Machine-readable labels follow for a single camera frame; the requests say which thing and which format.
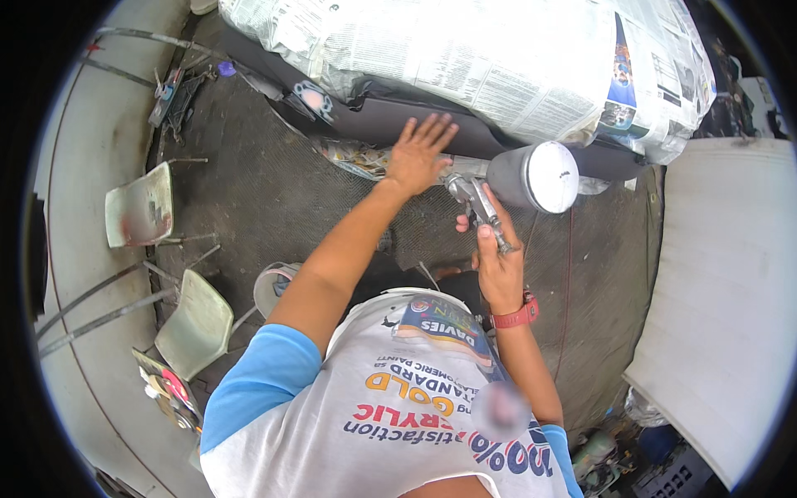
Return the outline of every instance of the white panel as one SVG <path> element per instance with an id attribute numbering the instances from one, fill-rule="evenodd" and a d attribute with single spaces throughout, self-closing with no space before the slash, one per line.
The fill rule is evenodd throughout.
<path id="1" fill-rule="evenodd" d="M 795 215 L 791 142 L 690 140 L 667 168 L 658 276 L 625 377 L 728 488 L 791 392 Z"/>

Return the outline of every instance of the blue sleeve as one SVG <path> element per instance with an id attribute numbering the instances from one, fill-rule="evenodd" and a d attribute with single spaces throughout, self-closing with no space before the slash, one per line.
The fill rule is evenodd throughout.
<path id="1" fill-rule="evenodd" d="M 545 438 L 548 439 L 548 444 L 551 445 L 551 450 L 556 457 L 559 468 L 562 470 L 564 483 L 567 486 L 567 494 L 571 498 L 584 498 L 584 493 L 579 488 L 578 483 L 575 482 L 570 450 L 567 449 L 567 434 L 564 429 L 553 424 L 543 425 L 541 429 L 543 434 L 545 434 Z"/>
<path id="2" fill-rule="evenodd" d="M 238 363 L 210 395 L 200 453 L 206 453 L 275 406 L 289 402 L 316 380 L 318 348 L 285 325 L 257 331 Z"/>

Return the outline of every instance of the man's left hand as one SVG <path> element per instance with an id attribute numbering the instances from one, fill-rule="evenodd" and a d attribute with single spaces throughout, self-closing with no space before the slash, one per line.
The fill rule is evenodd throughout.
<path id="1" fill-rule="evenodd" d="M 415 129 L 418 122 L 409 118 L 398 142 L 393 146 L 391 161 L 382 182 L 392 182 L 407 198 L 421 194 L 438 179 L 440 170 L 451 164 L 451 159 L 437 159 L 457 134 L 459 126 L 450 124 L 451 115 L 430 114 Z"/>

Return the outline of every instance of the white cup lid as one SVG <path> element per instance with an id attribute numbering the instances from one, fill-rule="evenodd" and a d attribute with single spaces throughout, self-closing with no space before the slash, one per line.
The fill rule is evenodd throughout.
<path id="1" fill-rule="evenodd" d="M 528 187 L 536 203 L 549 213 L 570 209 L 579 193 L 579 168 L 559 142 L 544 142 L 528 158 Z"/>

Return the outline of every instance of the red wristwatch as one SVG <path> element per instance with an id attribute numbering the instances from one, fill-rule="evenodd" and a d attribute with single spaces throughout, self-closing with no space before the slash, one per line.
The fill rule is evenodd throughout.
<path id="1" fill-rule="evenodd" d="M 537 298 L 528 289 L 523 289 L 523 307 L 508 315 L 490 315 L 495 328 L 509 328 L 515 325 L 530 324 L 540 314 Z"/>

